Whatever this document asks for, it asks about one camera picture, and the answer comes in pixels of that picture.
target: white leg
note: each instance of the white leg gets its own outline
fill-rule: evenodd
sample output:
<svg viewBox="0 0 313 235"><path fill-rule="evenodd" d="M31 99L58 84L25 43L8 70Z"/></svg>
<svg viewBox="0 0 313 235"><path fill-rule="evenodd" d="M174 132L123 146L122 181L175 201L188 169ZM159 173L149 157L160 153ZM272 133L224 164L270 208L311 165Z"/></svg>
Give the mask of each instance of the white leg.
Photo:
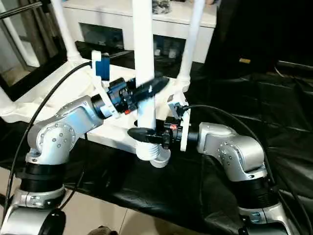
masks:
<svg viewBox="0 0 313 235"><path fill-rule="evenodd" d="M186 92L189 89L190 85L190 70L204 6L205 0L195 0L192 18L189 26L189 33L182 55L180 71L177 76L177 85L182 86L183 92Z"/></svg>

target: black tablecloth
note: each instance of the black tablecloth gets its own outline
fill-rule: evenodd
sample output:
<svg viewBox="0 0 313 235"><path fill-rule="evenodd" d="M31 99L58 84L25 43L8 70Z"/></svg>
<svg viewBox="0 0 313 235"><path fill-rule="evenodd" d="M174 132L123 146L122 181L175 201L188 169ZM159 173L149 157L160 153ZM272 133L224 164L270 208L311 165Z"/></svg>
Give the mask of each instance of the black tablecloth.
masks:
<svg viewBox="0 0 313 235"><path fill-rule="evenodd" d="M287 177L310 215L313 213L313 83L298 78L252 74L236 79L213 79L192 72L187 93L190 104L207 103L235 114L260 137L274 172ZM240 126L219 120L240 134ZM195 109L192 123L214 122L208 110ZM0 166L9 168L26 128L23 122L0 124ZM28 151L24 143L18 167ZM65 183L72 188L86 155L79 140L70 153ZM79 191L211 235L236 234L242 226L236 201L221 167L189 147L172 151L165 168L157 169L136 155L88 143L89 165ZM302 217L285 186L279 186L296 217Z"/></svg>

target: robotic arm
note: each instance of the robotic arm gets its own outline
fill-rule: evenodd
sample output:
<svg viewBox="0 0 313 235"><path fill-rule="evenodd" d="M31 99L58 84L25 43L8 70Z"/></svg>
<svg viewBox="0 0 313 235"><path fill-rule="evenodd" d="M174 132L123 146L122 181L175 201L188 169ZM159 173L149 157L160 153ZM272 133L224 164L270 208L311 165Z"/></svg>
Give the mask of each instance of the robotic arm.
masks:
<svg viewBox="0 0 313 235"><path fill-rule="evenodd" d="M185 98L171 96L168 104L174 118L168 117L163 125L159 121L156 130L132 128L128 134L138 141L162 144L163 148L186 139L197 143L199 153L215 158L232 183L239 216L245 224L239 235L294 235L277 194L270 188L262 146L225 125L202 122L198 131L188 130L190 113L182 108L188 105Z"/></svg>
<svg viewBox="0 0 313 235"><path fill-rule="evenodd" d="M136 88L135 79L125 82L119 78L101 96L79 98L35 124L28 133L30 151L25 167L17 173L22 182L0 235L61 235L66 216L58 206L65 195L65 164L77 140L102 125L104 119L116 116L116 112L128 114L135 110L138 102L160 92L168 81L156 77Z"/></svg>

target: tiled floor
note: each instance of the tiled floor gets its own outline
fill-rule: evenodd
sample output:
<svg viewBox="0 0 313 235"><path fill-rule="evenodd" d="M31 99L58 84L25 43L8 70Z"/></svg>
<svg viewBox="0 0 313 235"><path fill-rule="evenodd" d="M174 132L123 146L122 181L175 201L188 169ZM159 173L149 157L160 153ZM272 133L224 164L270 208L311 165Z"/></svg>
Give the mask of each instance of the tiled floor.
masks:
<svg viewBox="0 0 313 235"><path fill-rule="evenodd" d="M0 167L0 193L5 194L9 171ZM15 179L13 188L20 183ZM200 235L161 219L119 207L81 193L75 193L64 209L67 224L64 235L87 235L99 226L107 226L119 235Z"/></svg>

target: blue clip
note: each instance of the blue clip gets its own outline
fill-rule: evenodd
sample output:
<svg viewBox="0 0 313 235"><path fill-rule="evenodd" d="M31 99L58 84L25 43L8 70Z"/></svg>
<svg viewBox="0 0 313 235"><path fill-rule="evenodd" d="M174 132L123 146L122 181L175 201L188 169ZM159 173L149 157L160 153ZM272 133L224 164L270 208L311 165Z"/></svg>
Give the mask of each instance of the blue clip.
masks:
<svg viewBox="0 0 313 235"><path fill-rule="evenodd" d="M102 55L101 61L96 61L96 76L100 76L102 81L110 81L110 58Z"/></svg>

